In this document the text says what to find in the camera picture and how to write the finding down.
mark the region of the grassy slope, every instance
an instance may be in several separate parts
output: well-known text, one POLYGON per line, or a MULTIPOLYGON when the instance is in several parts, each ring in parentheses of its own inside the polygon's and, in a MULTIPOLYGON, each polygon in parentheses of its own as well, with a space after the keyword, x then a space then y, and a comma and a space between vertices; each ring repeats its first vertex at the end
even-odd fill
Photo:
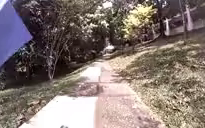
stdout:
POLYGON ((83 69, 85 67, 53 82, 0 91, 0 122, 3 127, 16 128, 22 123, 21 118, 30 119, 56 95, 70 93, 83 69))
POLYGON ((205 30, 158 40, 110 64, 170 128, 205 128, 205 30))

